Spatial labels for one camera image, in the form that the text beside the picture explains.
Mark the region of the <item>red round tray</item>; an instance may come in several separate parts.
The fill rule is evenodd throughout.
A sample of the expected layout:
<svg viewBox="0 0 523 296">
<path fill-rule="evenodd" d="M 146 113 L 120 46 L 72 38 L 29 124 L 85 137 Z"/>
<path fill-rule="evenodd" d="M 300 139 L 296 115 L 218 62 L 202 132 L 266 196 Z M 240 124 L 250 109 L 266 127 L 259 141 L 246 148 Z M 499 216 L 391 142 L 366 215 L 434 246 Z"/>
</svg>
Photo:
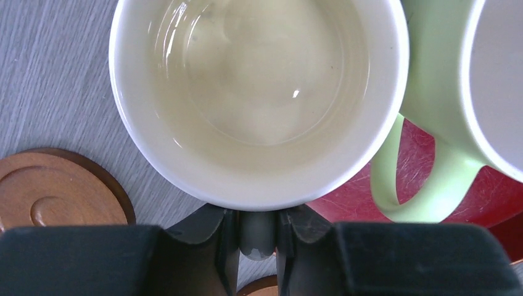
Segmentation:
<svg viewBox="0 0 523 296">
<path fill-rule="evenodd" d="M 424 184 L 432 168 L 434 139 L 409 121 L 403 124 L 397 165 L 397 195 L 407 201 Z M 350 181 L 308 206 L 325 219 L 386 221 L 373 202 L 366 165 Z M 473 223 L 501 242 L 512 261 L 522 260 L 522 184 L 488 166 L 481 169 L 449 223 Z"/>
</svg>

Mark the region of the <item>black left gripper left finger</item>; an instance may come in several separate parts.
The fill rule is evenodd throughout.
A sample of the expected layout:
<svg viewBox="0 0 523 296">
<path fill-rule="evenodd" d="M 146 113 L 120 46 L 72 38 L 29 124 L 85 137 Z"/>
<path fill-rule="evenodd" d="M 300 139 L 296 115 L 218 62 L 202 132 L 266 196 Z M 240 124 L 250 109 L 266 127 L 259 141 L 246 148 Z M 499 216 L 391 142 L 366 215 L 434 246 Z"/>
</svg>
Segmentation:
<svg viewBox="0 0 523 296">
<path fill-rule="evenodd" d="M 26 227 L 1 236 L 2 295 L 235 295 L 237 212 L 204 205 L 169 228 Z"/>
</svg>

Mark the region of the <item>pale green cup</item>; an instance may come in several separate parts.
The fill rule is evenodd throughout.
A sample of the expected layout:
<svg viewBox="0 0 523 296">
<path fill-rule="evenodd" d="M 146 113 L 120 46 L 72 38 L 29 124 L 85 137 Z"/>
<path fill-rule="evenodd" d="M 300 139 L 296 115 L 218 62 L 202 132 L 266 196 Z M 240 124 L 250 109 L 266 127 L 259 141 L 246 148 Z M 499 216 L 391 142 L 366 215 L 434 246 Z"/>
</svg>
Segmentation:
<svg viewBox="0 0 523 296">
<path fill-rule="evenodd" d="M 371 162 L 373 200 L 394 222 L 438 223 L 485 166 L 522 181 L 522 2 L 403 1 L 410 68 L 393 128 Z M 435 140 L 432 170 L 397 198 L 403 122 Z"/>
</svg>

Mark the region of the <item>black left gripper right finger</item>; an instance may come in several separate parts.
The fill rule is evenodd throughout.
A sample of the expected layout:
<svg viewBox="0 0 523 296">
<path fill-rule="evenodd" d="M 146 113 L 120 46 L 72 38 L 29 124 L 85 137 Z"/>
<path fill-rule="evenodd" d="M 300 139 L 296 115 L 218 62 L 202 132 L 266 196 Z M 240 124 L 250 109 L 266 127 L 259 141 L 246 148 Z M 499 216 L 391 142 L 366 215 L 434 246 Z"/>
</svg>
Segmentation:
<svg viewBox="0 0 523 296">
<path fill-rule="evenodd" d="M 281 295 L 521 295 L 500 243 L 471 224 L 331 223 L 277 214 Z"/>
</svg>

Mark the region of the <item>cream mug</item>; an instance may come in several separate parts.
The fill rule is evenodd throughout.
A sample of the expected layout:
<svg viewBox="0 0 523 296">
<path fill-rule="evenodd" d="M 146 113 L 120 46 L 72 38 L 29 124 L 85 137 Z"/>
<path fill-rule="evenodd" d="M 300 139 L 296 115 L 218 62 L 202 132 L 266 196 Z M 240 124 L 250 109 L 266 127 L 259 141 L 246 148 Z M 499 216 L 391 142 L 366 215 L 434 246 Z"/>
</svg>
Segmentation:
<svg viewBox="0 0 523 296">
<path fill-rule="evenodd" d="M 253 260 L 274 252 L 275 210 L 376 154 L 408 60 L 399 1 L 119 1 L 109 41 L 132 140 L 177 188 L 240 210 Z"/>
</svg>

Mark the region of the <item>dark ringed wooden coaster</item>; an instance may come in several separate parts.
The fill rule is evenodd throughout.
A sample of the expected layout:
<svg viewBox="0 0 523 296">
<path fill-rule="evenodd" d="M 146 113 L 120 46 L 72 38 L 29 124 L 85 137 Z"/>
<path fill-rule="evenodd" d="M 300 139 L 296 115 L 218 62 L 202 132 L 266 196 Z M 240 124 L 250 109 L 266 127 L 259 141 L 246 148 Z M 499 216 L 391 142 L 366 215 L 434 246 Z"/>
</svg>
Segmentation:
<svg viewBox="0 0 523 296">
<path fill-rule="evenodd" d="M 27 226 L 135 222 L 122 185 L 81 154 L 43 147 L 1 159 L 1 232 Z"/>
</svg>

